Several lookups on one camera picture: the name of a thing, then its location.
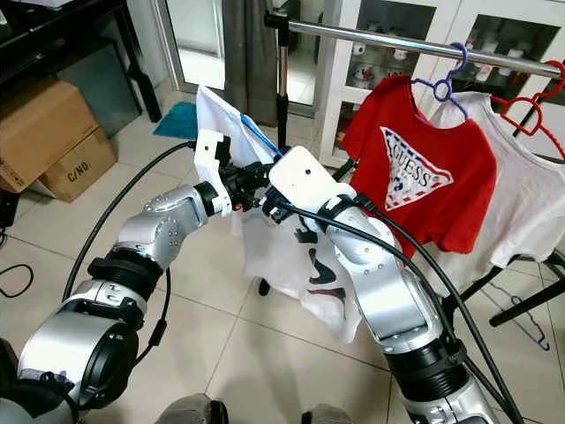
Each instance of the red t-shirt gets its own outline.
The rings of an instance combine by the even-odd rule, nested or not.
[[[472,251],[496,184],[496,159],[473,120],[432,126],[418,112],[410,77],[393,77],[365,99],[343,146],[359,160],[353,188],[418,242]],[[396,236],[411,257],[415,248]]]

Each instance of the teal cloth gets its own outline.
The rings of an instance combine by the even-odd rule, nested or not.
[[[153,134],[185,140],[196,140],[198,136],[196,105],[190,102],[177,103],[161,120]]]

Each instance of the white t-shirt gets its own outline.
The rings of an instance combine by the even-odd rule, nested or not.
[[[454,97],[481,127],[498,163],[496,188],[473,252],[432,251],[453,283],[462,287],[492,266],[505,268],[515,254],[536,261],[551,254],[565,234],[565,165],[535,156],[506,133],[505,121],[491,108],[490,95],[469,92]],[[462,120],[461,111],[449,102],[431,119],[440,128],[457,126]],[[419,255],[415,259],[418,265],[424,263]],[[435,279],[426,265],[423,269]]]
[[[242,124],[239,111],[209,88],[199,87],[196,107],[199,129],[231,138],[235,165],[273,162],[268,148]],[[243,236],[246,274],[265,278],[274,289],[298,299],[337,338],[353,341],[361,321],[353,283],[326,235],[310,230],[297,216],[280,225],[260,209],[232,217],[232,231]]]

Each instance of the purple hanger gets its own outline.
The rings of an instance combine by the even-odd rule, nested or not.
[[[426,81],[425,79],[421,79],[421,78],[415,78],[411,81],[411,83],[414,84],[416,82],[421,82],[422,84],[425,84],[430,88],[433,88],[433,97],[435,97],[435,100],[437,100],[438,102],[445,102],[445,101],[449,100],[457,108],[459,108],[459,110],[464,114],[465,120],[466,120],[466,119],[469,119],[469,115],[467,114],[467,110],[465,110],[463,108],[463,106],[461,106],[457,102],[457,100],[455,100],[451,96],[453,94],[453,88],[451,87],[451,77],[453,76],[454,73],[461,72],[465,68],[465,66],[467,65],[467,49],[460,42],[452,42],[451,45],[454,46],[454,47],[457,47],[458,49],[460,49],[463,52],[463,61],[459,66],[457,66],[455,69],[449,71],[448,76],[445,77],[445,79],[440,79],[435,84],[431,83],[430,81]],[[438,94],[438,88],[440,86],[445,86],[448,90],[447,93],[444,96],[440,96]]]

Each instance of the black wire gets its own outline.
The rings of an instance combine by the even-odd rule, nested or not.
[[[4,247],[4,245],[6,244],[6,241],[8,241],[8,236],[6,235],[6,227],[1,227],[0,228],[0,249],[2,249]]]
[[[12,265],[11,267],[3,269],[2,271],[0,271],[0,276],[8,271],[11,271],[12,269],[17,269],[17,268],[25,268],[29,271],[29,281],[27,282],[26,287],[24,287],[23,289],[21,289],[20,291],[14,294],[9,294],[3,289],[0,289],[0,294],[2,294],[8,299],[17,298],[18,296],[24,294],[27,291],[27,289],[29,289],[29,287],[32,285],[32,282],[34,281],[34,271],[32,270],[32,267],[30,267],[26,263],[19,263],[18,265]]]
[[[106,220],[108,219],[109,214],[112,213],[112,211],[116,208],[116,206],[118,205],[118,203],[125,197],[126,194],[128,194],[128,192],[138,183],[138,181],[145,175],[147,174],[157,163],[159,163],[160,161],[162,161],[165,157],[167,157],[168,155],[171,155],[172,153],[176,152],[177,150],[181,149],[181,148],[189,148],[193,146],[194,141],[186,141],[183,143],[179,143],[176,146],[173,146],[172,148],[170,148],[169,150],[165,150],[163,153],[161,153],[160,155],[158,155],[153,161],[151,161],[150,163],[148,163],[145,167],[143,167],[142,170],[140,170],[135,177],[133,177],[129,183],[127,183],[127,185],[122,189],[122,191],[116,196],[116,198],[108,205],[108,207],[106,208],[106,210],[104,210],[104,212],[102,213],[102,215],[100,216],[100,218],[98,218],[98,222],[94,225],[94,228],[92,229],[92,231],[90,231],[90,234],[88,235],[87,241],[85,242],[85,244],[82,246],[82,248],[80,249],[79,252],[79,256],[77,256],[77,259],[75,260],[74,264],[72,265],[72,269],[71,269],[71,274],[69,274],[69,277],[67,278],[67,283],[64,287],[64,292],[63,292],[63,301],[67,300],[69,298],[69,296],[71,296],[71,292],[72,292],[72,287],[74,286],[74,280],[77,277],[77,274],[79,273],[79,269],[80,269],[80,265],[82,264],[82,262],[85,259],[85,256],[87,256],[87,252],[88,249],[90,248],[90,246],[93,244],[94,239],[96,238],[96,235],[98,234],[98,232],[100,231],[102,225],[106,222]]]
[[[477,379],[480,381],[482,386],[488,391],[491,396],[494,398],[496,403],[502,408],[507,415],[510,415],[510,410],[506,401],[502,398],[502,395],[498,392],[498,390],[493,386],[493,384],[486,378],[486,375],[482,373],[482,371],[477,367],[477,364],[473,362],[469,356],[465,358],[465,365],[470,371],[477,376]]]
[[[170,303],[170,292],[171,292],[171,283],[170,283],[170,269],[167,268],[166,271],[166,277],[167,277],[167,291],[165,292],[165,301],[162,305],[162,312],[161,312],[161,319],[159,321],[157,321],[157,324],[155,325],[154,329],[153,329],[153,334],[151,335],[151,337],[149,338],[149,343],[147,343],[147,347],[143,350],[142,353],[139,354],[139,356],[135,359],[135,362],[133,363],[133,366],[137,366],[146,356],[147,354],[151,351],[151,349],[153,348],[153,346],[157,346],[161,341],[161,338],[158,337],[158,341],[157,344],[154,343],[153,339],[154,339],[154,335],[156,334],[156,332],[158,331],[159,328],[159,322],[167,322],[166,318],[167,318],[167,312],[169,311],[169,303]]]
[[[486,365],[488,366],[488,369],[490,370],[491,374],[493,375],[493,378],[494,378],[494,381],[496,382],[496,385],[498,386],[499,390],[501,391],[502,396],[506,399],[506,402],[508,402],[508,410],[512,412],[508,417],[511,420],[513,420],[515,423],[524,424],[524,419],[522,418],[522,415],[520,414],[520,411],[518,410],[516,402],[512,398],[512,395],[510,394],[510,390],[509,390],[508,386],[506,385],[506,383],[504,382],[504,379],[502,378],[501,372],[496,367],[496,364],[494,363],[493,357],[492,357],[490,351],[488,350],[488,347],[486,347],[485,340],[483,339],[483,337],[480,335],[480,332],[478,331],[477,324],[475,324],[474,320],[472,319],[471,313],[469,312],[469,309],[465,305],[465,302],[463,302],[463,300],[461,299],[459,292],[457,291],[457,289],[455,288],[453,283],[451,283],[451,280],[449,279],[449,277],[445,274],[445,272],[443,272],[443,269],[441,269],[440,265],[433,258],[433,256],[431,256],[429,254],[429,252],[415,238],[413,238],[410,235],[409,232],[407,232],[403,227],[401,227],[400,225],[395,223],[388,216],[386,216],[385,214],[380,212],[377,209],[377,207],[374,205],[374,203],[372,201],[370,201],[366,196],[364,196],[364,198],[365,198],[365,204],[364,205],[368,204],[368,206],[370,207],[367,210],[369,212],[371,212],[372,214],[375,214],[386,225],[397,230],[414,247],[416,247],[416,249],[424,257],[424,259],[433,268],[433,270],[435,271],[437,276],[440,278],[440,280],[445,284],[449,293],[453,297],[453,299],[454,299],[454,301],[457,305],[457,308],[461,311],[461,315],[463,316],[463,319],[465,320],[467,327],[469,327],[469,331],[471,332],[473,338],[475,339],[475,342],[477,343],[478,349],[480,350],[481,354],[483,355],[483,358],[485,358]]]
[[[8,241],[8,236],[6,235],[6,227],[2,227],[0,228],[0,250],[2,250],[2,248],[6,245],[7,241]],[[26,286],[23,289],[21,289],[20,291],[14,294],[7,293],[2,288],[0,288],[0,294],[2,294],[8,299],[17,298],[18,296],[24,294],[27,291],[27,289],[29,289],[29,287],[32,285],[32,282],[34,281],[34,271],[32,270],[32,267],[30,267],[26,263],[19,263],[17,265],[12,265],[11,267],[3,269],[0,271],[0,276],[5,274],[6,272],[18,268],[25,268],[29,271],[29,281],[27,282]]]
[[[290,212],[294,212],[295,214],[311,218],[315,221],[326,223],[327,225],[332,225],[332,226],[339,228],[341,230],[350,232],[351,234],[354,234],[354,235],[356,235],[356,236],[358,236],[362,239],[366,239],[368,241],[371,241],[374,244],[376,244],[377,246],[380,246],[383,249],[390,252],[391,254],[393,254],[397,259],[403,261],[408,266],[408,268],[410,268],[410,270],[412,272],[414,272],[414,274],[416,274],[418,276],[418,278],[420,278],[422,285],[424,286],[424,288],[428,292],[428,295],[430,296],[434,306],[436,307],[436,310],[437,310],[438,316],[440,317],[441,323],[444,325],[449,336],[453,337],[453,340],[455,341],[456,338],[455,338],[455,334],[453,332],[453,328],[451,327],[451,324],[449,323],[449,320],[448,320],[447,316],[445,315],[445,312],[443,311],[443,309],[440,305],[440,302],[435,295],[435,292],[433,291],[433,287],[429,284],[427,279],[424,277],[423,273],[414,264],[414,262],[412,262],[402,252],[400,252],[398,249],[394,248],[393,246],[389,245],[388,243],[382,241],[380,238],[374,237],[372,234],[361,231],[361,230],[359,230],[355,227],[351,227],[350,225],[347,225],[345,223],[340,223],[340,222],[336,221],[335,219],[326,218],[325,216],[321,216],[321,215],[316,214],[316,213],[308,212],[308,211],[300,209],[300,208],[295,208],[294,206],[291,206],[291,205],[284,203],[284,202],[278,202],[277,206],[279,208],[289,210]],[[398,232],[403,234],[412,244],[414,244],[414,246],[418,250],[421,248],[422,250],[424,250],[426,252],[424,247],[422,247],[417,242],[417,240],[415,240],[408,232],[406,232],[404,229],[402,229],[398,224],[392,222],[388,217],[386,217],[386,220],[383,219],[383,221],[385,221],[385,222],[390,221],[391,227],[397,229]],[[435,269],[435,267],[437,267],[439,269],[438,276],[440,278],[442,278],[442,276],[445,277],[446,281],[444,282],[444,284],[447,286],[449,292],[456,299],[457,307],[459,307],[459,309],[461,309],[463,318],[465,319],[465,322],[467,323],[467,326],[469,327],[469,330],[471,331],[473,338],[475,338],[475,341],[477,342],[478,348],[481,351],[481,353],[483,354],[483,357],[485,358],[485,362],[489,366],[489,369],[491,370],[491,373],[493,374],[494,380],[497,382],[497,385],[499,386],[499,389],[502,392],[502,397],[506,400],[506,403],[503,403],[501,405],[501,407],[505,411],[511,412],[511,414],[509,414],[508,416],[515,423],[524,424],[524,420],[523,420],[522,416],[520,415],[520,412],[518,411],[516,403],[514,402],[514,399],[512,398],[512,396],[510,395],[508,387],[506,387],[506,384],[502,380],[501,374],[500,374],[498,368],[496,367],[496,364],[494,364],[493,358],[490,355],[488,348],[486,347],[485,341],[483,340],[482,336],[480,335],[480,332],[478,331],[477,325],[472,320],[471,314],[469,313],[469,310],[467,309],[467,307],[465,306],[465,304],[461,300],[459,293],[457,292],[457,290],[455,289],[455,287],[453,286],[451,281],[449,281],[449,278],[445,275],[445,273],[443,273],[442,269],[439,267],[437,262],[435,262],[435,260],[429,254],[427,254],[427,252],[426,252],[426,254],[423,254],[423,256],[426,260],[427,260],[427,257],[431,258],[430,265],[432,265],[432,267],[434,269]],[[486,377],[482,374],[481,374],[481,380],[486,381]]]

